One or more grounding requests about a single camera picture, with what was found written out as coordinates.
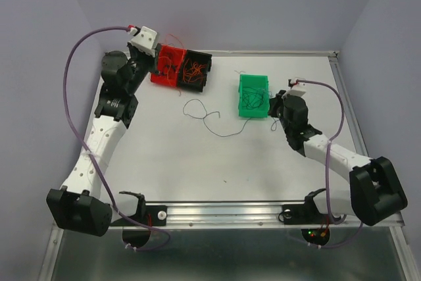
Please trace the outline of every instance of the dark string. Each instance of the dark string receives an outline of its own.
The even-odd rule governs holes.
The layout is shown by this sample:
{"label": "dark string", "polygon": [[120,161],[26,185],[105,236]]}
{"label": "dark string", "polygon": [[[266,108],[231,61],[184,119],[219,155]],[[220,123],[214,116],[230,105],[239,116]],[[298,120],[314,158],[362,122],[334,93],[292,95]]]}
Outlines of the dark string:
{"label": "dark string", "polygon": [[258,109],[264,105],[268,92],[265,89],[244,87],[241,106],[247,110]]}
{"label": "dark string", "polygon": [[[205,116],[203,116],[203,117],[198,117],[198,116],[193,116],[193,115],[190,115],[190,114],[188,114],[188,113],[186,113],[185,112],[185,109],[186,109],[186,106],[190,103],[190,102],[192,102],[192,101],[198,101],[198,102],[200,102],[200,104],[202,105],[202,107],[203,107],[203,110],[205,110],[205,113],[206,113],[206,115]],[[208,126],[207,126],[207,124],[206,124],[206,122],[205,122],[205,119],[209,116],[209,115],[213,115],[214,113],[218,113],[218,117],[220,118],[221,117],[221,114],[220,114],[220,112],[219,111],[213,111],[213,112],[211,112],[211,113],[208,113],[208,110],[206,110],[206,107],[205,107],[205,105],[203,104],[203,102],[202,101],[200,101],[199,99],[192,99],[192,100],[189,100],[189,101],[187,101],[186,103],[185,103],[185,105],[184,105],[184,107],[183,107],[183,114],[184,115],[188,115],[188,116],[190,116],[191,118],[196,118],[196,119],[198,119],[198,120],[202,120],[203,121],[203,124],[206,126],[206,128],[209,130],[209,132],[210,133],[212,133],[212,134],[214,134],[214,135],[216,135],[216,136],[219,136],[220,138],[227,138],[227,137],[229,137],[229,136],[234,136],[234,135],[238,135],[238,134],[240,134],[242,131],[244,131],[244,127],[245,127],[245,125],[247,124],[247,122],[249,122],[250,120],[251,120],[251,118],[248,118],[245,122],[244,122],[244,125],[243,125],[243,127],[241,128],[241,130],[239,131],[239,132],[236,132],[236,133],[233,133],[233,134],[228,134],[228,135],[220,135],[220,134],[218,134],[218,133],[215,133],[215,132],[213,132]]]}
{"label": "dark string", "polygon": [[[193,115],[191,115],[191,114],[189,114],[189,113],[186,113],[186,106],[190,103],[190,102],[192,102],[192,101],[198,101],[198,102],[200,102],[200,104],[202,105],[202,107],[203,107],[203,110],[205,110],[205,115],[204,116],[202,116],[202,117],[200,117],[200,116],[193,116]],[[185,103],[185,105],[184,105],[184,107],[183,107],[183,114],[184,115],[187,115],[187,116],[190,116],[191,118],[195,118],[195,119],[197,119],[197,120],[202,120],[203,121],[203,124],[206,126],[206,128],[208,129],[208,131],[210,132],[210,133],[212,133],[212,134],[214,134],[214,135],[216,135],[216,136],[219,136],[220,138],[227,138],[227,137],[229,137],[229,136],[234,136],[234,135],[238,135],[238,134],[240,134],[240,133],[242,133],[242,131],[244,131],[244,128],[245,128],[245,125],[251,120],[251,118],[248,118],[245,122],[244,122],[244,124],[243,124],[243,127],[241,128],[241,130],[240,131],[238,131],[238,132],[236,132],[236,133],[232,133],[232,134],[228,134],[228,135],[220,135],[220,134],[218,134],[218,133],[216,133],[216,132],[213,132],[208,126],[207,126],[207,124],[206,124],[206,122],[205,122],[205,119],[209,116],[209,115],[213,115],[214,113],[218,113],[218,117],[220,118],[221,117],[221,114],[220,114],[220,112],[219,111],[213,111],[213,112],[211,112],[211,113],[208,113],[208,110],[206,110],[206,107],[205,107],[205,105],[203,104],[203,102],[201,101],[201,100],[199,100],[199,99],[191,99],[191,100],[189,100],[189,101],[187,101],[186,103]],[[276,131],[276,127],[277,127],[277,122],[279,122],[279,120],[276,120],[275,118],[273,118],[274,119],[274,122],[272,123],[272,125],[271,125],[271,127],[270,127],[270,130],[271,131],[273,131],[273,132],[275,132]]]}

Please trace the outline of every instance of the glass panel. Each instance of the glass panel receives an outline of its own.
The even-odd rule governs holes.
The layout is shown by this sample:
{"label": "glass panel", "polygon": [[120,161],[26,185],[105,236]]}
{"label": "glass panel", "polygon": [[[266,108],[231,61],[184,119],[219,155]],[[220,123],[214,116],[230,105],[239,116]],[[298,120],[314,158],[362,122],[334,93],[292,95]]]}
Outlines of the glass panel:
{"label": "glass panel", "polygon": [[[355,230],[333,228],[329,244]],[[388,228],[365,228],[335,250],[289,234],[301,237],[298,229],[184,230],[164,249],[135,253],[124,249],[119,230],[102,238],[67,231],[52,280],[405,280]]]}

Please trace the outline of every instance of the white wall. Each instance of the white wall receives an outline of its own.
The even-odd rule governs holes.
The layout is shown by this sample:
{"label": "white wall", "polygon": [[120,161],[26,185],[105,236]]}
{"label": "white wall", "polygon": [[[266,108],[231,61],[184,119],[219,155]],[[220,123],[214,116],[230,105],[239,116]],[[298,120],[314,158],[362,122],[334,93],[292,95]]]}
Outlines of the white wall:
{"label": "white wall", "polygon": [[[0,8],[0,280],[36,280],[53,222],[45,198],[79,151],[64,116],[62,73],[90,27],[76,0],[0,0]],[[81,130],[101,55],[93,39],[71,69],[70,110]]]}
{"label": "white wall", "polygon": [[[195,49],[339,49],[368,0],[78,0],[94,28],[147,25]],[[118,49],[124,34],[100,36]]]}
{"label": "white wall", "polygon": [[405,231],[421,267],[420,0],[370,0],[340,55],[371,156],[392,160],[409,199]]}

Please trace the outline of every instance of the black basket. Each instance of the black basket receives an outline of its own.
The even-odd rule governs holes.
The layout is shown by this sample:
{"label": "black basket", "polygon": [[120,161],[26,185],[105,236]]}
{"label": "black basket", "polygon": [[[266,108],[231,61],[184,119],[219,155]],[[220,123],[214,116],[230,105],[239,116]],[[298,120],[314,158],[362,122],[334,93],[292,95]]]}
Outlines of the black basket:
{"label": "black basket", "polygon": [[177,86],[183,89],[203,91],[207,74],[211,70],[212,55],[187,50],[178,71]]}

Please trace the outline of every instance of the screw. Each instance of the screw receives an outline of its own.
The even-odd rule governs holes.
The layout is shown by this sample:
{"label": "screw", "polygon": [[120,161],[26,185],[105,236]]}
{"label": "screw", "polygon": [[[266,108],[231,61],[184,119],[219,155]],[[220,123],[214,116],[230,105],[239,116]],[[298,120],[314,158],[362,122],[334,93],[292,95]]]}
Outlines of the screw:
{"label": "screw", "polygon": [[282,216],[283,216],[284,218],[291,218],[291,217],[292,217],[292,215],[291,215],[291,210],[289,210],[289,209],[284,210],[284,211],[282,212]]}
{"label": "screw", "polygon": [[164,220],[164,219],[166,219],[166,213],[165,213],[165,211],[159,211],[159,212],[158,212],[158,218],[159,218],[160,220]]}

